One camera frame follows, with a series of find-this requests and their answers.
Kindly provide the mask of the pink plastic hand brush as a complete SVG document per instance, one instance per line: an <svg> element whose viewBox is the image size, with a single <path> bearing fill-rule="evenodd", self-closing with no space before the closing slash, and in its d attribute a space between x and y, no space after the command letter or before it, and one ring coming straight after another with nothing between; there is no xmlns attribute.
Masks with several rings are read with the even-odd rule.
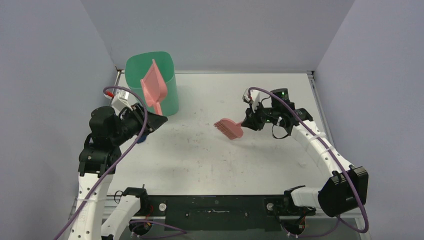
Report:
<svg viewBox="0 0 424 240"><path fill-rule="evenodd" d="M242 130L242 121L235 122L229 118L222 118L215 122L213 126L217 128L222 134L228 139L235 140L241 138L244 135Z"/></svg>

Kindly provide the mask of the pink plastic dustpan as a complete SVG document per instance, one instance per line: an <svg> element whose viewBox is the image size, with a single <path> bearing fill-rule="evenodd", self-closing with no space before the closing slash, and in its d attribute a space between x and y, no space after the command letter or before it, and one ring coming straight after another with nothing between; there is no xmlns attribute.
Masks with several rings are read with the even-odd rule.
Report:
<svg viewBox="0 0 424 240"><path fill-rule="evenodd" d="M140 83L145 103L148 107L153 107L155 114L162 116L161 102L166 98L168 88L154 59Z"/></svg>

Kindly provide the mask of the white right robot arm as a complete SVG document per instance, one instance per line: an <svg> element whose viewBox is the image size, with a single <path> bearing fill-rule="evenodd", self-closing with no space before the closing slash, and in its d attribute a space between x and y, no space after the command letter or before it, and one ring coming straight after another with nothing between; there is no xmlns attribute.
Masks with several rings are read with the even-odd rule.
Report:
<svg viewBox="0 0 424 240"><path fill-rule="evenodd" d="M260 131L264 125L282 127L288 137L296 140L326 178L322 187L300 185L285 191L282 207L290 215L302 207L321 209L327 216L336 217L359 208L364 209L368 193L369 175L362 166L354 166L341 156L319 130L313 117L304 108L296 108L290 101L288 89L267 91L271 106L264 107L258 87L247 88L242 100L249 105L241 123L244 128Z"/></svg>

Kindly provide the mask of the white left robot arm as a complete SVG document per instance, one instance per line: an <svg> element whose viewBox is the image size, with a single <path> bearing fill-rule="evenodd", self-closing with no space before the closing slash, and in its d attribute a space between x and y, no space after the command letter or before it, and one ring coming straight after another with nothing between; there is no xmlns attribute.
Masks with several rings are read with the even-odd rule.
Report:
<svg viewBox="0 0 424 240"><path fill-rule="evenodd" d="M111 106L92 111L91 133L79 155L77 209L70 219L70 240L117 240L135 214L141 216L151 210L145 188L127 187L115 210L103 218L117 163L124 156L121 145L153 133L167 120L138 103L125 107L120 114Z"/></svg>

